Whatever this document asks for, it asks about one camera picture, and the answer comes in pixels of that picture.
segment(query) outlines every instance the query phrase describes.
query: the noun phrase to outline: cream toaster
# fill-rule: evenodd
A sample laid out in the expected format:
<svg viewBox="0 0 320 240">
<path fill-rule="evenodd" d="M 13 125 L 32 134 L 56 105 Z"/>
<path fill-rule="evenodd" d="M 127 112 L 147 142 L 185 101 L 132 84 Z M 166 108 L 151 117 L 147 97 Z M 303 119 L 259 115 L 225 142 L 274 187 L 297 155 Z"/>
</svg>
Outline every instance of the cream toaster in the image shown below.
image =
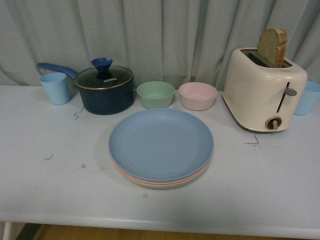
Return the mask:
<svg viewBox="0 0 320 240">
<path fill-rule="evenodd" d="M 238 48 L 230 58 L 222 97 L 235 120 L 255 132 L 288 128 L 306 86 L 305 70 L 284 58 L 269 66 L 257 48 Z"/>
</svg>

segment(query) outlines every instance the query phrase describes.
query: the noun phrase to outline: toaster lever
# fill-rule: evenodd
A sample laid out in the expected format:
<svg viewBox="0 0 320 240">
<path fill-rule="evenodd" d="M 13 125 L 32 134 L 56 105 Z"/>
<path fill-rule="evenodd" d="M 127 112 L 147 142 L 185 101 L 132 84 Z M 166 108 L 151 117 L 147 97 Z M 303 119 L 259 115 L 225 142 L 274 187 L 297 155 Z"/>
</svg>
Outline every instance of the toaster lever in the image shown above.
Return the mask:
<svg viewBox="0 0 320 240">
<path fill-rule="evenodd" d="M 297 95 L 297 91 L 292 88 L 289 88 L 289 87 L 285 88 L 284 93 L 287 94 L 288 96 L 292 96 L 292 97 Z"/>
</svg>

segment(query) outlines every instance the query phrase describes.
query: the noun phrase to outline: bowl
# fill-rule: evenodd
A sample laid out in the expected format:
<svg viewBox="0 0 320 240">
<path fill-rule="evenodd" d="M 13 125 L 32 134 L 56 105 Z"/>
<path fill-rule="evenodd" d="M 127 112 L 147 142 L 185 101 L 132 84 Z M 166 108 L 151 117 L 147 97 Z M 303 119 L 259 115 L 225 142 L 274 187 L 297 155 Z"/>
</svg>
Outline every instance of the bowl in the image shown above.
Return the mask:
<svg viewBox="0 0 320 240">
<path fill-rule="evenodd" d="M 188 82 L 179 87 L 180 102 L 190 110 L 204 111 L 214 103 L 218 91 L 203 82 Z"/>
<path fill-rule="evenodd" d="M 175 94 L 175 88 L 164 81 L 149 81 L 137 87 L 136 93 L 146 109 L 167 108 Z"/>
</svg>

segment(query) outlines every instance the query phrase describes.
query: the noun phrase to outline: light blue cup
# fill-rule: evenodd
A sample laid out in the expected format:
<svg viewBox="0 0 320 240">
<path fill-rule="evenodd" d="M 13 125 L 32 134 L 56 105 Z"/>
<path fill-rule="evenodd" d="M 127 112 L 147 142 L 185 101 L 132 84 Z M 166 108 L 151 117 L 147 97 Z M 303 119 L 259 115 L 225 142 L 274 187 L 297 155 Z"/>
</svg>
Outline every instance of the light blue cup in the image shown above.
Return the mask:
<svg viewBox="0 0 320 240">
<path fill-rule="evenodd" d="M 320 97 L 320 84 L 307 81 L 294 115 L 307 115 Z"/>
<path fill-rule="evenodd" d="M 70 101 L 68 79 L 65 73 L 53 72 L 43 75 L 40 82 L 54 105 L 62 105 Z"/>
</svg>

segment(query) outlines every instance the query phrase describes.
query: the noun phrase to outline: wooden floor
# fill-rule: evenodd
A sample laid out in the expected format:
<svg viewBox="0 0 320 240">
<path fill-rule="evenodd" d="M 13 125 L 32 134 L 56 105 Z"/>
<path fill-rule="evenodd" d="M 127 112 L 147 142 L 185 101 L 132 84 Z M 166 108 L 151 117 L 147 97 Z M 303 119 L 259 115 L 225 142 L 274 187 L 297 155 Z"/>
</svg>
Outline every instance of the wooden floor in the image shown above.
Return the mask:
<svg viewBox="0 0 320 240">
<path fill-rule="evenodd" d="M 33 240 L 292 240 L 292 238 L 42 225 Z"/>
</svg>

